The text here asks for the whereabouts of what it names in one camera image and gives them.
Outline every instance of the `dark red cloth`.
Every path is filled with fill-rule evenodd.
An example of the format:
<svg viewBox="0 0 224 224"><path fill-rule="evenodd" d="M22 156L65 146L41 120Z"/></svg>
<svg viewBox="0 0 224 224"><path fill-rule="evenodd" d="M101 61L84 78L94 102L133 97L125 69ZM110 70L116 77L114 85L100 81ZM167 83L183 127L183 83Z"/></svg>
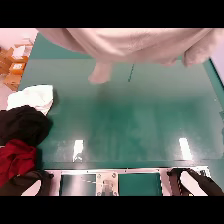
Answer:
<svg viewBox="0 0 224 224"><path fill-rule="evenodd" d="M36 148L13 139L0 148L0 186L18 174L36 168Z"/></svg>

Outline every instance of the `floor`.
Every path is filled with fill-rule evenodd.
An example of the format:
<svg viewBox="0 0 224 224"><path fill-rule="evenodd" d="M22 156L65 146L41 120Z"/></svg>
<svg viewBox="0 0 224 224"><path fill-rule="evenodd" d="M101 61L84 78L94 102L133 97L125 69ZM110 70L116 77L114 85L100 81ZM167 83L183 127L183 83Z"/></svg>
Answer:
<svg viewBox="0 0 224 224"><path fill-rule="evenodd" d="M4 75L0 75L0 110L6 109L8 96L13 93L11 89L3 84L4 77Z"/></svg>

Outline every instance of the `white cloth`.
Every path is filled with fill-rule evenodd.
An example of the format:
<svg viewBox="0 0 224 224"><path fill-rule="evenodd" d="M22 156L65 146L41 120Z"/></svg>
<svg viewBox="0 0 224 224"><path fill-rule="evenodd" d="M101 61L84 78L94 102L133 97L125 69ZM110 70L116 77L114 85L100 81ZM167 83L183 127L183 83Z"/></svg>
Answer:
<svg viewBox="0 0 224 224"><path fill-rule="evenodd" d="M224 28L38 28L53 43L97 59L91 82L109 81L111 63L203 63L224 40Z"/></svg>
<svg viewBox="0 0 224 224"><path fill-rule="evenodd" d="M47 115L53 104L53 86L38 85L27 87L22 91L12 93L8 96L8 106L6 110L29 105L37 111Z"/></svg>

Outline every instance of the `green tabletop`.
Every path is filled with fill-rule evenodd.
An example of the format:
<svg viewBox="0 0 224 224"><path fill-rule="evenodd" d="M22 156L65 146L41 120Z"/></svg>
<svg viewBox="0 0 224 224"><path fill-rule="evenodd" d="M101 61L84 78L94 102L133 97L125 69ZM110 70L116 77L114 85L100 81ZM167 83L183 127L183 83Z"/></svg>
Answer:
<svg viewBox="0 0 224 224"><path fill-rule="evenodd" d="M54 86L49 136L39 145L44 169L143 168L208 165L224 189L223 86L210 60L185 68L115 64L112 79L88 81L95 60L38 34L20 90ZM183 140L188 143L184 155ZM75 162L75 140L84 150Z"/></svg>

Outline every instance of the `beige cloth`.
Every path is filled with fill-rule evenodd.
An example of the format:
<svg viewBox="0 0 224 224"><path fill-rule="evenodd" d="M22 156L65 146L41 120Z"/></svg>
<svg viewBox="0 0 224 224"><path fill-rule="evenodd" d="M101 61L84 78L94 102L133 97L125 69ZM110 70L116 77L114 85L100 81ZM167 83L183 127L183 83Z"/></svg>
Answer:
<svg viewBox="0 0 224 224"><path fill-rule="evenodd" d="M224 40L224 28L37 29L59 46L96 58L94 83L109 81L115 62L172 65L183 56L185 66L203 63Z"/></svg>

